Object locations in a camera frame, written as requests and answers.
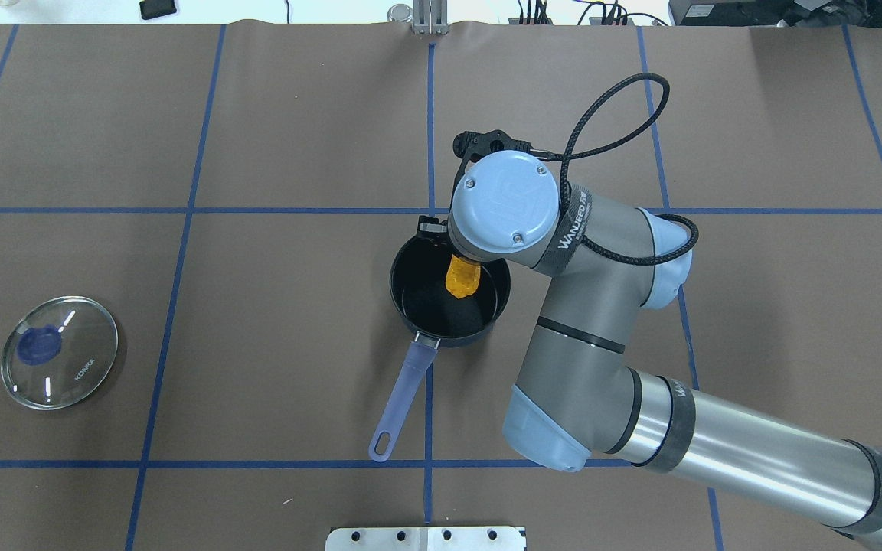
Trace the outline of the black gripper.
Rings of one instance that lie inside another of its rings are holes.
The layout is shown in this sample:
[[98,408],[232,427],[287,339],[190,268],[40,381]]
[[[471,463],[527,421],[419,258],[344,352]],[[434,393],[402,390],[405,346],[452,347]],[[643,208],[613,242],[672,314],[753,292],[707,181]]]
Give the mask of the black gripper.
[[[462,161],[477,163],[484,157],[501,151],[531,153],[529,141],[513,139],[504,130],[473,132],[463,130],[452,140],[452,153]],[[416,239],[428,244],[451,244],[447,220],[419,215]]]

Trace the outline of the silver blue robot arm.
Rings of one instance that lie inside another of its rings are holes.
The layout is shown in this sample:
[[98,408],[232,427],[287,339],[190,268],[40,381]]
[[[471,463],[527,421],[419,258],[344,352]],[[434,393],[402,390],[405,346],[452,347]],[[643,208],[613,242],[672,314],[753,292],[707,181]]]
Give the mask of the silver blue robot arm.
[[[628,363],[833,437],[882,445],[882,119],[724,168],[662,143],[675,208],[701,228],[684,296],[635,325]],[[354,526],[503,524],[529,550],[858,550],[816,522],[603,460],[528,466],[501,436],[546,283],[514,273],[493,342],[430,377],[420,509]]]

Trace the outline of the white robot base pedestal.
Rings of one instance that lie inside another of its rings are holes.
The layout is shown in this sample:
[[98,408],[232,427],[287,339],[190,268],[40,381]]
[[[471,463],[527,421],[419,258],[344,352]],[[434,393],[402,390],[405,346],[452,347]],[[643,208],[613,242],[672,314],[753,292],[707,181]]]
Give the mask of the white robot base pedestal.
[[524,527],[341,527],[325,550],[528,550]]

